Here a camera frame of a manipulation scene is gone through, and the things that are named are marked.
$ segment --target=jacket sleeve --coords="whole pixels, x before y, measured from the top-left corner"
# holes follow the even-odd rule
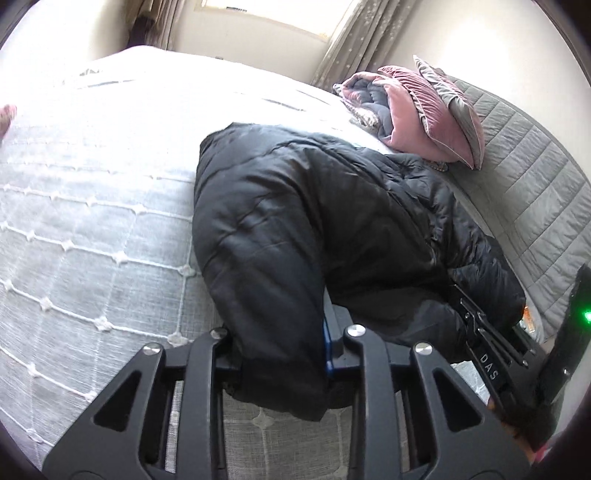
[[[215,154],[235,158],[223,148]],[[202,151],[204,166],[208,155]],[[252,164],[218,165],[216,174],[198,178],[197,262],[241,360],[242,379],[232,395],[320,420],[328,400],[318,235],[303,205],[297,167],[273,164],[264,155],[257,161],[267,167],[256,175],[247,173]]]
[[[413,187],[431,212],[432,241],[449,278],[500,331],[517,324],[525,293],[496,239],[484,234],[447,184],[431,172],[417,174]]]

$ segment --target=black device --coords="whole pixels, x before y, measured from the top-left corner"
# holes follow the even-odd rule
[[[498,332],[458,286],[453,286],[450,302],[466,322],[468,355],[497,413],[538,450],[556,429],[563,387],[591,340],[591,268],[583,265],[577,273],[564,321],[548,355],[519,325]]]
[[[519,327],[497,332],[457,286],[450,300],[466,321],[466,349],[501,419],[522,427],[533,444],[543,443],[555,428],[562,387],[589,343],[591,270],[579,271],[548,356]],[[354,325],[348,310],[332,305],[327,292],[324,313],[327,373],[334,384],[355,388],[348,480],[521,480],[527,475],[529,463],[499,419],[431,345],[384,342]],[[231,341],[220,328],[179,348],[145,345],[51,450],[43,474],[48,480],[226,480],[222,386],[240,376]],[[180,380],[176,471],[171,473],[164,461]]]

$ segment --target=window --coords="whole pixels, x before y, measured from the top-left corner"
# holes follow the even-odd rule
[[[330,38],[359,0],[202,0],[203,7],[228,8],[270,18]]]

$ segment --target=pink pillow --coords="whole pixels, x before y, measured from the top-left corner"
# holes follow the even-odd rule
[[[404,67],[381,67],[378,72],[395,78],[410,94],[425,132],[450,161],[461,160],[474,169],[474,159],[466,136],[431,84]]]
[[[440,150],[425,133],[413,99],[397,79],[375,79],[375,85],[384,87],[392,116],[392,135],[382,141],[394,150],[414,153],[433,162],[454,162],[455,158]]]

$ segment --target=hand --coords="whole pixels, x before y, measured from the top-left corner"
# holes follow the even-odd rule
[[[495,402],[493,401],[492,398],[489,398],[486,408],[494,411]],[[513,437],[513,439],[516,441],[519,448],[521,448],[521,450],[523,450],[523,452],[525,453],[525,455],[526,455],[527,459],[530,461],[530,463],[534,463],[535,452],[532,450],[531,445],[529,444],[527,439],[521,434],[519,429],[514,427],[513,425],[509,425],[508,423],[505,423],[505,422],[501,422],[501,423],[502,423],[505,431]]]

